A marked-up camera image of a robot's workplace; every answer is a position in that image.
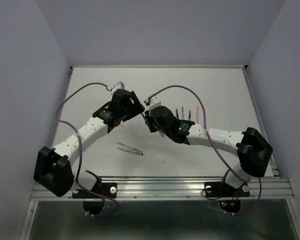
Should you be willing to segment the purple pen white label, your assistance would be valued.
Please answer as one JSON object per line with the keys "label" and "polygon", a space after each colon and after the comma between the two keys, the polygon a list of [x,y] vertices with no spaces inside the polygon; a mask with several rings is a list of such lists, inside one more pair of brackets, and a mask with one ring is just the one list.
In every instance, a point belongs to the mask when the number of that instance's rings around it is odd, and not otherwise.
{"label": "purple pen white label", "polygon": [[185,111],[184,111],[184,107],[181,106],[181,119],[184,120],[185,119]]}

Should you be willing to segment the green clear pen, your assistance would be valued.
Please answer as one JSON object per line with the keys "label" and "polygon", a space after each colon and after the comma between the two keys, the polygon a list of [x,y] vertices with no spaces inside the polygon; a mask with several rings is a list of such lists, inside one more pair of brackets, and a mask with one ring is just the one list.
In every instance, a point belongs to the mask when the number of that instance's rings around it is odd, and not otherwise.
{"label": "green clear pen", "polygon": [[124,148],[127,148],[127,149],[134,149],[134,147],[129,146],[129,145],[127,145],[127,144],[124,144],[124,143],[121,143],[121,142],[116,142],[116,143],[117,143],[118,145],[124,147]]}

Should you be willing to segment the blue clear pen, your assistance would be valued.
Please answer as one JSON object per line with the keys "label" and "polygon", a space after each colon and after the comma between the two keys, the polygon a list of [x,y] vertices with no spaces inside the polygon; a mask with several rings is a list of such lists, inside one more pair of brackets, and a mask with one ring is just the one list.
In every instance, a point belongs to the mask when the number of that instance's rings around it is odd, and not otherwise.
{"label": "blue clear pen", "polygon": [[129,153],[129,154],[133,154],[133,155],[138,155],[138,156],[143,156],[144,155],[143,152],[135,151],[135,150],[132,150],[132,149],[127,149],[127,148],[124,148],[124,147],[117,147],[117,150]]}

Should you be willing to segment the orange highlighter pen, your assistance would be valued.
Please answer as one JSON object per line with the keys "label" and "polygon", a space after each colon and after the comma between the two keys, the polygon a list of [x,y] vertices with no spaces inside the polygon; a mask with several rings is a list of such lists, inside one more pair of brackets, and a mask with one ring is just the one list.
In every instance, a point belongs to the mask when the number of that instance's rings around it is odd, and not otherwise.
{"label": "orange highlighter pen", "polygon": [[196,118],[195,118],[195,121],[196,121],[197,124],[200,123],[200,108],[199,108],[198,105],[196,106]]}

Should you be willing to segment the light purple pen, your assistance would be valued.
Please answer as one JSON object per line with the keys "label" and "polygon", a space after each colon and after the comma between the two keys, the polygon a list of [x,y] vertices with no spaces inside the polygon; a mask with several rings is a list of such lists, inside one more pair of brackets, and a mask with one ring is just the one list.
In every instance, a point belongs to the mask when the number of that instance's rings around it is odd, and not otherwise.
{"label": "light purple pen", "polygon": [[144,119],[144,121],[146,121],[147,119],[146,119],[146,116],[145,116],[145,114],[144,113],[141,113],[141,116],[142,116],[142,118]]}

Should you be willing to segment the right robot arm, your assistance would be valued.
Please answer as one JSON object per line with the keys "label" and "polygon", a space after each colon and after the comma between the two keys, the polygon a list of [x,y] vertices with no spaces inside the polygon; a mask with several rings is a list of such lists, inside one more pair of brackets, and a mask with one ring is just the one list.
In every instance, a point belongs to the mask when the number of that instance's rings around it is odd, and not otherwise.
{"label": "right robot arm", "polygon": [[232,195],[252,177],[265,176],[273,147],[255,128],[248,127],[245,131],[208,129],[194,121],[176,118],[162,105],[147,110],[144,119],[150,132],[159,131],[177,144],[211,147],[218,156],[225,151],[238,157],[234,167],[225,163],[228,170],[220,182],[225,195]]}

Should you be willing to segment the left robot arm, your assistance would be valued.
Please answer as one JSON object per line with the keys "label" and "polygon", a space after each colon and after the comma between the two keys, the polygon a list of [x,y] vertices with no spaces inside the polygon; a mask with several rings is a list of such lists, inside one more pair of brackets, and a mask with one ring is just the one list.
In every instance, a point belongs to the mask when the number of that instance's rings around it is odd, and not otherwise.
{"label": "left robot arm", "polygon": [[95,111],[80,129],[69,125],[74,134],[52,148],[44,146],[39,150],[34,181],[62,197],[74,184],[79,184],[83,152],[121,122],[140,115],[144,110],[134,91],[115,90],[112,99]]}

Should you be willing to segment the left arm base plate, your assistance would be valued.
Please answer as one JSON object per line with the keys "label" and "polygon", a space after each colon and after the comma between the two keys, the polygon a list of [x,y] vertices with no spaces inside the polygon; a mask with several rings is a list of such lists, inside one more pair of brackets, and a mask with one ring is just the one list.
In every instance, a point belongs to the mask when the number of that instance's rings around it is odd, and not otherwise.
{"label": "left arm base plate", "polygon": [[91,189],[82,187],[72,191],[74,199],[82,199],[82,209],[85,216],[93,219],[105,218],[116,213],[120,207],[116,200],[118,192],[118,184],[116,182],[103,182],[102,178],[94,172],[85,170],[92,180],[93,186]]}

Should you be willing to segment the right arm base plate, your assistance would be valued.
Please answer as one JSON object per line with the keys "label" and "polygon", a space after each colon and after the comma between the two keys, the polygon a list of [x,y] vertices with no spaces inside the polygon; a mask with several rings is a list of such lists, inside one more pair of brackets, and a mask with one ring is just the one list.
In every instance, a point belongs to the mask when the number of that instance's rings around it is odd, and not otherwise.
{"label": "right arm base plate", "polygon": [[249,187],[246,183],[235,189],[221,181],[205,182],[201,193],[210,201],[218,200],[220,208],[231,214],[237,214],[240,211],[242,205],[240,198],[250,196]]}

